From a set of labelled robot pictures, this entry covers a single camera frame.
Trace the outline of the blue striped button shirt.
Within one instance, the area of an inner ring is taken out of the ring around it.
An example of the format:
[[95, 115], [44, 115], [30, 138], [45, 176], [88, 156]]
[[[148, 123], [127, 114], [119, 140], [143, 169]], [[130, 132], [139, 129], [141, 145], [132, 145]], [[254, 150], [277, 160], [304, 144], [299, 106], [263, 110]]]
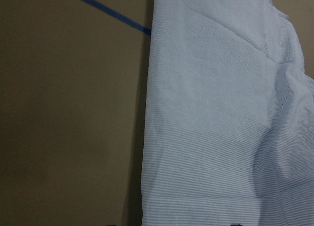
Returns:
[[311, 226], [314, 82], [272, 0], [154, 0], [144, 226]]

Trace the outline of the brown paper table mat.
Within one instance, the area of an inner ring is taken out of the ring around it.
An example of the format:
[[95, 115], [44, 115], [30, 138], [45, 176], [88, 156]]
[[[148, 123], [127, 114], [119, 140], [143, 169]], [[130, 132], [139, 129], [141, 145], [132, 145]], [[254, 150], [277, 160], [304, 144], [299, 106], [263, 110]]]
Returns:
[[0, 223], [143, 226], [154, 0], [0, 0]]

